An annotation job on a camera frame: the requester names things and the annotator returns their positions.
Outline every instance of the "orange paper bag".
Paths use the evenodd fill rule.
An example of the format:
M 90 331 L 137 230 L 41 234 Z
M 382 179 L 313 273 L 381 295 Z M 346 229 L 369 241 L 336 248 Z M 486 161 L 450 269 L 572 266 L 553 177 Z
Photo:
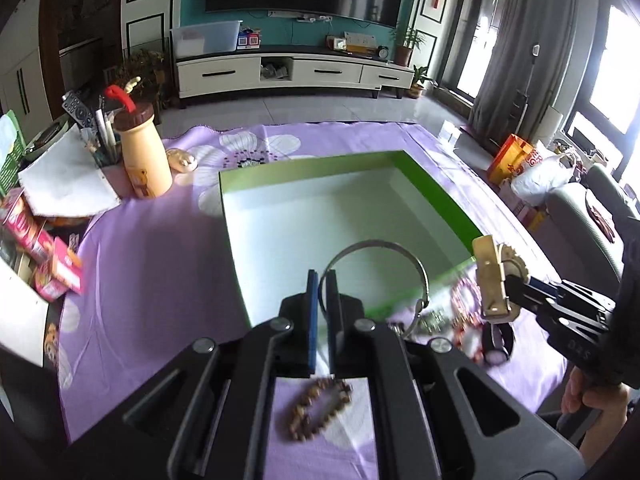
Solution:
M 500 186 L 505 178 L 510 177 L 520 167 L 532 151 L 533 146 L 526 140 L 511 134 L 505 140 L 489 169 L 486 170 L 489 182 Z

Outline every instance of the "tablecloth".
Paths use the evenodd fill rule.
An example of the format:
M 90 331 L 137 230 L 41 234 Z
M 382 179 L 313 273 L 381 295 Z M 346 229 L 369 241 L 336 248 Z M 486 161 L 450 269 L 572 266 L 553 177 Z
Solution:
M 196 155 L 198 169 L 176 176 L 164 196 L 125 200 L 96 218 L 79 249 L 86 291 L 66 298 L 58 369 L 71 440 L 194 339 L 208 336 L 225 342 L 247 332 L 218 185 L 218 172 L 228 168 L 304 156 L 405 150 L 483 233 L 512 245 L 533 275 L 559 281 L 495 193 L 450 146 L 417 124 L 284 124 L 228 132 L 197 126 L 165 145 Z M 514 330 L 518 342 L 511 361 L 489 373 L 536 410 L 561 381 L 566 362 L 546 344 L 545 333 L 530 313 L 521 315 Z M 315 441 L 299 444 L 287 438 L 282 413 L 303 388 L 299 381 L 276 383 L 264 477 L 376 478 L 372 430 L 354 429 L 367 416 L 366 402 Z M 366 386 L 357 388 L 357 396 L 366 398 Z

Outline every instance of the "watch face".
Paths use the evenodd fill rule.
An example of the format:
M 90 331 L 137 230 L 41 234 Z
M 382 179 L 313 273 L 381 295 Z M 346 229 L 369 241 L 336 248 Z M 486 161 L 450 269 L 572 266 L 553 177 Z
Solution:
M 498 366 L 509 360 L 504 350 L 488 350 L 484 353 L 484 360 L 488 365 Z

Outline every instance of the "white drawer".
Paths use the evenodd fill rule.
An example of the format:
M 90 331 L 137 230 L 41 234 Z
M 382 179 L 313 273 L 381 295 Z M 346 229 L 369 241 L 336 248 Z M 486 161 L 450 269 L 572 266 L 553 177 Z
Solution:
M 180 97 L 256 88 L 260 58 L 203 60 L 178 65 Z
M 293 81 L 313 86 L 314 83 L 359 83 L 362 65 L 335 61 L 300 59 L 293 63 Z
M 365 65 L 362 68 L 360 82 L 366 85 L 394 86 L 396 88 L 410 88 L 414 79 L 413 72 L 385 68 L 383 66 Z

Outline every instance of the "brown bottle lid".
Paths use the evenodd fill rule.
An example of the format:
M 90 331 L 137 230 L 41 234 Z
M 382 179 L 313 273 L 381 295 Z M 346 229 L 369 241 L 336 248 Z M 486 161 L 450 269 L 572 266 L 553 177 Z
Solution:
M 128 112 L 126 108 L 119 111 L 113 119 L 113 127 L 118 133 L 125 133 L 132 128 L 146 123 L 154 116 L 154 108 L 151 103 L 139 102 L 136 109 Z

